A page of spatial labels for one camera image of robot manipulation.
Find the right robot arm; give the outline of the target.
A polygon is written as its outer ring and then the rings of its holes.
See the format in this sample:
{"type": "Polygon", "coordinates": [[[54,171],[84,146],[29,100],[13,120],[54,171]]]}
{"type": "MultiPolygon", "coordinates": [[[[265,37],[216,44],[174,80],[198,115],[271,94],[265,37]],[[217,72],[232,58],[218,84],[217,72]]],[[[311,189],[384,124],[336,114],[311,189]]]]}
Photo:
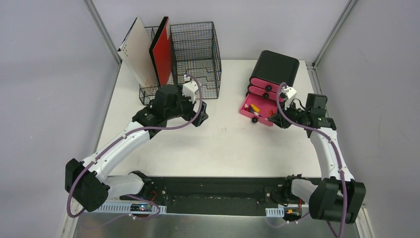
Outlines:
{"type": "Polygon", "coordinates": [[[280,197],[286,203],[300,199],[309,206],[313,219],[353,224],[366,195],[364,183],[348,170],[337,140],[334,119],[326,115],[325,95],[309,93],[306,105],[298,109],[292,99],[277,103],[277,113],[268,120],[280,128],[295,125],[305,130],[315,148],[321,182],[313,184],[302,175],[288,176],[280,197]]]}

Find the black pink drawer unit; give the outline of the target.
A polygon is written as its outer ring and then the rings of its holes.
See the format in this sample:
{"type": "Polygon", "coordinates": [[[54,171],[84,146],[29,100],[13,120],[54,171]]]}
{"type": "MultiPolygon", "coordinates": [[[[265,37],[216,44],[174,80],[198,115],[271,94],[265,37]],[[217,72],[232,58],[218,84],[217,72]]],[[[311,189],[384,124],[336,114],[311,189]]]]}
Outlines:
{"type": "Polygon", "coordinates": [[[283,82],[287,86],[293,86],[299,65],[300,62],[296,58],[269,50],[262,51],[249,78],[246,98],[239,113],[250,118],[252,123],[273,126],[268,119],[272,117],[270,111],[273,111],[274,115],[277,113],[276,92],[283,82]],[[257,106],[261,116],[244,109],[245,104],[257,106]]]}

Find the yellow highlighter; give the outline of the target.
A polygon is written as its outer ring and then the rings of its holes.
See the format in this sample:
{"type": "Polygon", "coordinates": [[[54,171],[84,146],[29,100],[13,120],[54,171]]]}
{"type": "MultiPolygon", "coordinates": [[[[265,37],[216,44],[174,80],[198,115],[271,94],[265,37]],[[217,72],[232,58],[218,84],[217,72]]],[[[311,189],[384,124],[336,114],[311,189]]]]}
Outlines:
{"type": "Polygon", "coordinates": [[[254,108],[254,110],[257,111],[258,113],[260,112],[260,109],[257,106],[255,106],[254,104],[250,104],[250,106],[252,106],[254,108]]]}

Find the red A4 folder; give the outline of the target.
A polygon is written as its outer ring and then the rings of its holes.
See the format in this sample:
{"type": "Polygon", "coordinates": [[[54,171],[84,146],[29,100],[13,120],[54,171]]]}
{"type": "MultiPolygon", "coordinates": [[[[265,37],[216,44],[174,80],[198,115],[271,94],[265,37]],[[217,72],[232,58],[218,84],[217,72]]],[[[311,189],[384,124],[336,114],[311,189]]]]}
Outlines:
{"type": "Polygon", "coordinates": [[[157,76],[159,86],[168,83],[172,72],[172,39],[170,32],[169,17],[165,16],[152,40],[149,49],[151,60],[157,76]]]}

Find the white A4 folder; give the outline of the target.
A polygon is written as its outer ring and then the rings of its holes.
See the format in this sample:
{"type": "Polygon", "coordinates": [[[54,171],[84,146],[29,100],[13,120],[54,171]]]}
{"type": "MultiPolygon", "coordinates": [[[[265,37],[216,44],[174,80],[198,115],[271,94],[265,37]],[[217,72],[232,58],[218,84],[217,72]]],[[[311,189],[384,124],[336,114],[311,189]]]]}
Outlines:
{"type": "Polygon", "coordinates": [[[140,18],[135,18],[117,52],[142,87],[157,85],[157,76],[149,53],[152,40],[140,18]]]}

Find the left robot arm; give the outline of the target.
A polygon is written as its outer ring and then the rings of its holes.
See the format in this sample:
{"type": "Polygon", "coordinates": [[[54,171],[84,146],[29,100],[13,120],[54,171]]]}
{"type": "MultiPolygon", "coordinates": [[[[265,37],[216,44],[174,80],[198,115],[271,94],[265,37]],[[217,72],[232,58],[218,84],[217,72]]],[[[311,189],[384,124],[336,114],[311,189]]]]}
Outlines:
{"type": "Polygon", "coordinates": [[[169,130],[169,120],[183,118],[187,124],[200,126],[208,118],[201,92],[199,83],[194,81],[162,86],[154,99],[139,110],[111,142],[82,161],[71,159],[65,166],[67,201],[75,199],[84,210],[92,212],[108,199],[126,195],[134,195],[142,201],[148,199],[151,187],[144,174],[131,172],[111,176],[110,173],[135,149],[160,131],[169,130]]]}

